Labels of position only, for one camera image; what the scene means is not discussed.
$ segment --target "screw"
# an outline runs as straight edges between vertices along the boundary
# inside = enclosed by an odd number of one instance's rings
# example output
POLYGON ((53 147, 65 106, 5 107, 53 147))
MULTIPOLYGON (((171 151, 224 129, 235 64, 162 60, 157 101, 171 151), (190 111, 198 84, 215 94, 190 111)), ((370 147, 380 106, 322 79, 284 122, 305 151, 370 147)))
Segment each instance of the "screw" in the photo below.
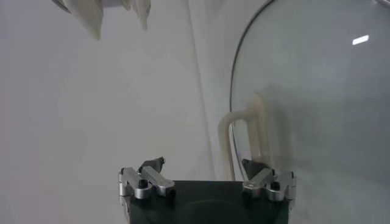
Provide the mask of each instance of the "screw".
POLYGON ((145 179, 140 179, 138 182, 138 188, 139 189, 145 189, 147 188, 147 180, 145 179))
POLYGON ((274 181, 271 183, 271 189, 274 191, 280 190, 280 183, 278 181, 274 181))

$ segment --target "white fabric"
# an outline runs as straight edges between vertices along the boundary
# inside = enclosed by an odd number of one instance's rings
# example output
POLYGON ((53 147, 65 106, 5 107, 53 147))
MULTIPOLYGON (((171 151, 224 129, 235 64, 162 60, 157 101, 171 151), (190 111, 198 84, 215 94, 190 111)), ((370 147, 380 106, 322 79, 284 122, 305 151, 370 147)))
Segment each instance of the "white fabric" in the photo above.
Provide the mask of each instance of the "white fabric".
MULTIPOLYGON (((144 30, 147 29, 147 17, 151 9, 151 0, 121 0, 126 10, 133 7, 141 20, 144 30)), ((101 0, 63 0, 64 5, 89 31, 93 38, 99 40, 101 37, 101 26, 103 22, 103 6, 101 0)))
POLYGON ((103 22, 101 0, 63 0, 63 3, 92 37, 99 40, 103 22))

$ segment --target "white wall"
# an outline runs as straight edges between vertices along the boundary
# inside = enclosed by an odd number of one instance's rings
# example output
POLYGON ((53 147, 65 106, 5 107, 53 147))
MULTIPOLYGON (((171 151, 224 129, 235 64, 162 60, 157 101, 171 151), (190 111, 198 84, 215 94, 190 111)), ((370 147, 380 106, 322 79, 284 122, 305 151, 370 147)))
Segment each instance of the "white wall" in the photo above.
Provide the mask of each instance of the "white wall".
POLYGON ((0 222, 124 223, 117 176, 164 156, 214 179, 186 1, 105 11, 102 40, 52 2, 0 1, 0 222))

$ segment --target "metal bracket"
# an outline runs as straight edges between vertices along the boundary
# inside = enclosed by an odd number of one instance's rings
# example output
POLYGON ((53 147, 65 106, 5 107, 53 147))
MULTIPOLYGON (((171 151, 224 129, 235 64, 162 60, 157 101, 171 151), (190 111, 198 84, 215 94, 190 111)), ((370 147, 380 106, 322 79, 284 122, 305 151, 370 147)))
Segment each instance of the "metal bracket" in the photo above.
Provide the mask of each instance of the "metal bracket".
POLYGON ((243 194, 247 198, 258 198, 261 190, 264 189, 271 201, 288 200, 291 210, 295 205, 296 186, 293 172, 285 172, 277 176, 272 169, 264 168, 252 179, 243 182, 243 194))
POLYGON ((293 172, 285 172, 277 177, 272 183, 267 184, 266 191, 268 199, 272 201, 289 200, 290 210, 295 205, 296 198, 296 177, 293 172))
POLYGON ((174 197, 175 182, 165 179, 151 166, 142 167, 141 177, 150 181, 156 187, 157 194, 164 197, 174 197))
POLYGON ((163 169, 164 163, 165 163, 164 157, 159 157, 159 158, 153 159, 153 160, 147 160, 147 161, 142 163, 140 168, 138 168, 138 173, 141 173, 142 168, 144 168, 146 166, 151 166, 154 170, 156 170, 158 173, 160 173, 161 170, 163 169))
POLYGON ((249 181, 243 182, 243 192, 250 196, 250 198, 257 198, 260 196, 261 188, 274 180, 272 169, 264 168, 257 175, 249 181))
POLYGON ((137 199, 151 197, 152 185, 148 180, 142 179, 131 167, 122 168, 118 174, 119 196, 125 197, 134 194, 137 199))

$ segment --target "glass dome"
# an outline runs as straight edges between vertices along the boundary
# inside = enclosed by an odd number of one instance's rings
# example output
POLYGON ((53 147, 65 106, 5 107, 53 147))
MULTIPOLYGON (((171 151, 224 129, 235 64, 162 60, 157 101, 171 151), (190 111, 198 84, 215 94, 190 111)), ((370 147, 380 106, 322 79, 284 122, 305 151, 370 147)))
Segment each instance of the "glass dome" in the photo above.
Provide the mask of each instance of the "glass dome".
MULTIPOLYGON (((230 107, 266 102, 273 166, 298 176, 296 223, 390 220, 386 2, 269 1, 241 39, 230 107)), ((233 131, 250 159, 244 123, 233 131)))

